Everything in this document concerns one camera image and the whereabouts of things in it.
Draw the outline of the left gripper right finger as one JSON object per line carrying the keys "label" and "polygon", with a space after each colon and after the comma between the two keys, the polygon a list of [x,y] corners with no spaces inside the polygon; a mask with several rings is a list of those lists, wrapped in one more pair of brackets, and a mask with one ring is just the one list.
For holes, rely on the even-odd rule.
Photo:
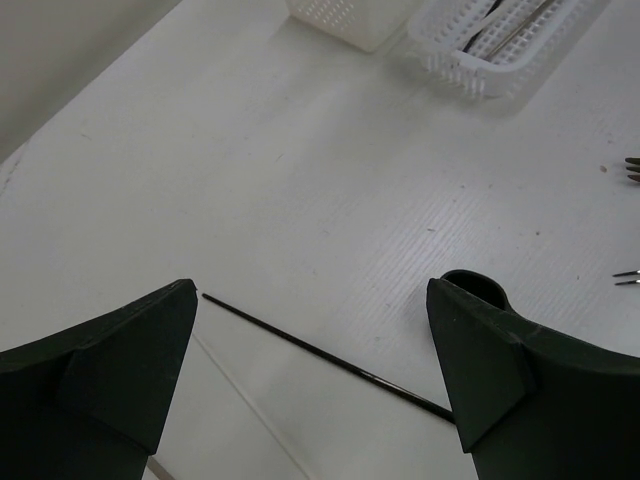
{"label": "left gripper right finger", "polygon": [[481,479],[635,479],[639,361],[442,278],[426,310],[463,451]]}

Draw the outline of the black chopstick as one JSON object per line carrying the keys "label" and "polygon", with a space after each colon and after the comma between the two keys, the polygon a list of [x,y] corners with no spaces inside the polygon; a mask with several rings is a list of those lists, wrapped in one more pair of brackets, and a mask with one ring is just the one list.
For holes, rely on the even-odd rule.
{"label": "black chopstick", "polygon": [[453,413],[446,409],[445,407],[436,404],[408,389],[405,389],[396,383],[393,383],[383,377],[380,377],[374,373],[371,373],[358,365],[355,365],[339,356],[336,356],[326,350],[319,348],[316,345],[313,345],[309,342],[304,341],[301,338],[296,337],[280,328],[275,327],[274,325],[269,324],[266,321],[263,321],[255,316],[252,316],[228,303],[223,302],[220,299],[213,297],[210,294],[202,293],[202,298],[219,308],[235,315],[238,318],[243,319],[244,321],[266,331],[271,335],[274,335],[292,345],[295,345],[297,348],[306,351],[307,353],[337,367],[338,369],[345,371],[369,384],[386,391],[387,393],[431,414],[435,417],[444,420],[445,422],[454,425],[455,419]]}

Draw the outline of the silver metal chopstick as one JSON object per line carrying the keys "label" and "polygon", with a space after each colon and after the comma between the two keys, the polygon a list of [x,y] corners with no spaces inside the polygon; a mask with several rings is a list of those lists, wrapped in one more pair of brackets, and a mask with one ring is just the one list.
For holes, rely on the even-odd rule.
{"label": "silver metal chopstick", "polygon": [[524,20],[522,20],[513,31],[504,37],[491,51],[484,57],[485,61],[492,61],[499,52],[514,40],[523,30],[534,22],[547,8],[554,3],[554,0],[543,0]]}

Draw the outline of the dark grey chopstick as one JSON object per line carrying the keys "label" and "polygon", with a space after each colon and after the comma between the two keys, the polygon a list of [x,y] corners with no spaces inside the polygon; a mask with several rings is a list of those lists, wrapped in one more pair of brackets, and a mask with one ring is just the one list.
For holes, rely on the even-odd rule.
{"label": "dark grey chopstick", "polygon": [[[499,6],[502,4],[503,0],[495,0],[491,7],[489,8],[489,10],[487,11],[485,17],[490,16],[497,8],[499,8]],[[482,30],[485,27],[482,27],[478,32],[476,32],[472,37],[470,37],[470,39],[467,41],[467,43],[464,45],[462,52],[464,53],[468,53],[469,50],[472,48],[472,46],[476,43],[477,39],[479,38]]]}

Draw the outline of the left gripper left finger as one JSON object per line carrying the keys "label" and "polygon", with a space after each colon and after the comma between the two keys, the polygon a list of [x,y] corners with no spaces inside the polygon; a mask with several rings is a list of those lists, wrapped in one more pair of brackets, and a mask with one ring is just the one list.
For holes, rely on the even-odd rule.
{"label": "left gripper left finger", "polygon": [[4,479],[140,479],[156,454],[197,311],[176,280],[1,354]]}

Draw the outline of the white plastic chopstick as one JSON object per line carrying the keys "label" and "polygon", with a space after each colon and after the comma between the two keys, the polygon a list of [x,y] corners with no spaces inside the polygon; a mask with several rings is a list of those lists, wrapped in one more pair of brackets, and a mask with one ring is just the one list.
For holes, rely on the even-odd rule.
{"label": "white plastic chopstick", "polygon": [[313,479],[257,404],[192,334],[145,479]]}

